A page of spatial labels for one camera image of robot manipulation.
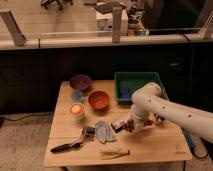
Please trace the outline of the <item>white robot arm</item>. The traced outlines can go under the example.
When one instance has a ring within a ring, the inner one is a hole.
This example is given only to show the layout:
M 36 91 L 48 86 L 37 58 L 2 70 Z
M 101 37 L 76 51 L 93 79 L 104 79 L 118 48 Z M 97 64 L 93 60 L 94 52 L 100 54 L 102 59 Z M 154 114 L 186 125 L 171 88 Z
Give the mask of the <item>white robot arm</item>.
M 132 94 L 129 115 L 135 125 L 145 125 L 149 113 L 153 113 L 213 143 L 213 113 L 165 100 L 161 94 L 161 87 L 154 82 Z

